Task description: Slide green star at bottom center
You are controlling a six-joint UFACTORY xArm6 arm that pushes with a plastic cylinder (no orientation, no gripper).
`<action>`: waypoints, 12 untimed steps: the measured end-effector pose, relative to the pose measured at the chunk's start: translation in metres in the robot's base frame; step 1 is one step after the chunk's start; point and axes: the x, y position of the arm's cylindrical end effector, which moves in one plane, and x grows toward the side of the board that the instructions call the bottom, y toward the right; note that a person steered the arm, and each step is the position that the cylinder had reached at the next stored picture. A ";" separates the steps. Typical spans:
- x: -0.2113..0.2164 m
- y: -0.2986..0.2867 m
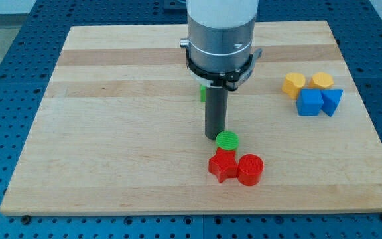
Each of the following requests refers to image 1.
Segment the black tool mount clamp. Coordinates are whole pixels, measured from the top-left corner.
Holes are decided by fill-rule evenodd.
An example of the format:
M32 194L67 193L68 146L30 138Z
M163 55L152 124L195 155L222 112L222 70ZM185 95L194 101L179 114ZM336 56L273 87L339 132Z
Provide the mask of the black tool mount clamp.
M247 62L241 67L231 72L208 72L198 68L191 60L189 50L186 50L186 66L193 77L200 85L207 88L223 88L228 91L236 91L252 75L255 64L261 58L263 50L258 48L249 55Z

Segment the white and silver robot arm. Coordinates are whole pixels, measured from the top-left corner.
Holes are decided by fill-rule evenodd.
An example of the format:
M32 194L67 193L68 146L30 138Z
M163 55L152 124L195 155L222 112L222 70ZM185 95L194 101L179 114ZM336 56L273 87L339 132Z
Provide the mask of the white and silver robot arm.
M188 0L187 37L180 39L186 66L205 87L204 133L214 140L225 129L227 98L253 73L261 57L252 50L258 0Z

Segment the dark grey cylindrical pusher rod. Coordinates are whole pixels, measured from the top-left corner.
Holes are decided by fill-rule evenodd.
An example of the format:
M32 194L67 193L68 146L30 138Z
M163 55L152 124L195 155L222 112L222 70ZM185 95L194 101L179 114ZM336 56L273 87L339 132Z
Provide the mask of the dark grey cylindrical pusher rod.
M223 88L207 88L205 101L205 136L215 140L225 129L228 91Z

